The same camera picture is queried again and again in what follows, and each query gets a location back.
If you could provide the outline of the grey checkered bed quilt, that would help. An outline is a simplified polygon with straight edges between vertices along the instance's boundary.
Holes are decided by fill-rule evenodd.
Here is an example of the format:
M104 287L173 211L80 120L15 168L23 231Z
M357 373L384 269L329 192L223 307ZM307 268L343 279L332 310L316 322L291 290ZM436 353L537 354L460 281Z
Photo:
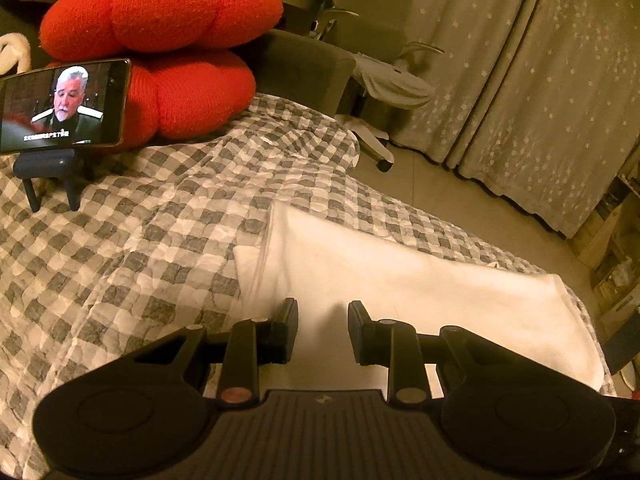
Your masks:
M32 413L56 386L181 326L219 330L240 296L233 249L260 240L274 200L439 258L536 272L358 182L358 155L335 120L260 94L201 141L107 157L78 211L46 182L32 211L2 159L2 471L46 471Z

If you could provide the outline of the white Pooh t-shirt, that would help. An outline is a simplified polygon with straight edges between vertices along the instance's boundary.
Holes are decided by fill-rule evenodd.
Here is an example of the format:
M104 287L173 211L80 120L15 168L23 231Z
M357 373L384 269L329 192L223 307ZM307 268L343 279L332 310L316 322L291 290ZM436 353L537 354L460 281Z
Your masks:
M386 388L386 371L361 366L347 328L359 300L375 320L435 335L457 325L600 390L601 350L555 274L521 274L446 260L320 219L281 202L257 246L233 251L241 291L236 318L270 318L298 304L290 362L262 371L266 389Z

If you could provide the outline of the grey office chair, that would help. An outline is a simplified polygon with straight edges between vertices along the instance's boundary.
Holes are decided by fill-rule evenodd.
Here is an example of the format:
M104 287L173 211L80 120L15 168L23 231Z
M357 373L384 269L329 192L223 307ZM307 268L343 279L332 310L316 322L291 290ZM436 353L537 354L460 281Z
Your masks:
M410 55L425 52L442 54L444 50L407 38L405 24L410 8L411 0L328 0L328 5L314 22L310 36L352 55L367 55L412 74L408 61ZM358 86L360 90L352 109L338 114L336 119L358 138L360 145L375 160L378 170L386 172L395 162L393 153L386 148L388 135L361 117L367 99L380 101L369 96L363 86Z

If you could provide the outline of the smartphone playing video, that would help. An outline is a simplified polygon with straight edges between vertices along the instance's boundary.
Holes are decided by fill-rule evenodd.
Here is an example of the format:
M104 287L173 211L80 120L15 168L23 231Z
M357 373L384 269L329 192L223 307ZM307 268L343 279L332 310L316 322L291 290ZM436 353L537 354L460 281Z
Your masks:
M131 71L112 58L3 77L2 153L121 144Z

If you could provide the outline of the grey garment on chair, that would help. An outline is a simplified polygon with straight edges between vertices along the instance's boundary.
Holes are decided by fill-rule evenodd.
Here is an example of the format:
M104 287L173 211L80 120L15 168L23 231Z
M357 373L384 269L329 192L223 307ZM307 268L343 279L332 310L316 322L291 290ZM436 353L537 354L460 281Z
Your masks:
M369 96L401 110L424 106L434 96L433 87L423 79L390 63L355 54L354 78Z

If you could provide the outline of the grey star curtain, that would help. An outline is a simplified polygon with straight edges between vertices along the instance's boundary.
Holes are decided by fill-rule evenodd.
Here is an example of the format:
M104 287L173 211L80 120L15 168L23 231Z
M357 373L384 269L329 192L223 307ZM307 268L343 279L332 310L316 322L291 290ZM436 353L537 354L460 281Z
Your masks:
M390 136L574 236L639 139L639 0L412 0L434 87Z

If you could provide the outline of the wooden shelf unit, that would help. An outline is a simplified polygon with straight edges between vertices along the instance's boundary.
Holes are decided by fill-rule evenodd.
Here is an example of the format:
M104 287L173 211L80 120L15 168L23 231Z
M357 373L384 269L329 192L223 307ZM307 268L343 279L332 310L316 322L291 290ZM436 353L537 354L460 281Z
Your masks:
M608 368L615 374L639 357L639 165L627 162L572 239L590 272L604 330Z

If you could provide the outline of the black phone stand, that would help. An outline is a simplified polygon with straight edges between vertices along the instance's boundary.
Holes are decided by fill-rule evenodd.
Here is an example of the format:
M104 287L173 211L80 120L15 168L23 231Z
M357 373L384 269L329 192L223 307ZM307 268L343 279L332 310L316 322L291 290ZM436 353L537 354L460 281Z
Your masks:
M58 148L19 154L13 164L13 174L22 181L32 212L38 212L41 205L32 184L35 178L60 180L64 185L70 210L78 211L80 194L76 178L81 168L82 158L78 151L73 148Z

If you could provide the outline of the red knitted cushion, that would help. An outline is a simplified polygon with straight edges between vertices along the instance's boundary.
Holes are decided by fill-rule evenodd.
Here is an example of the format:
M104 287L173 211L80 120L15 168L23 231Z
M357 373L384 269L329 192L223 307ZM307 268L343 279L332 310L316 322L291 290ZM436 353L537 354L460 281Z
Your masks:
M282 13L281 0L56 0L39 37L58 62L130 58L117 145L128 151L153 136L209 134L246 110L256 80L233 50L270 32Z

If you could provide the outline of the white flower plush cushion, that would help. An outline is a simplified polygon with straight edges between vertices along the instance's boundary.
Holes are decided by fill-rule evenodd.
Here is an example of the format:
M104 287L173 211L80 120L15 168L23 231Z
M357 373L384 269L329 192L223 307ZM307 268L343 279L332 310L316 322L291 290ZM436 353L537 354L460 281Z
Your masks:
M32 68L29 41L19 32L9 32L0 37L0 75L7 75L14 68L18 74Z

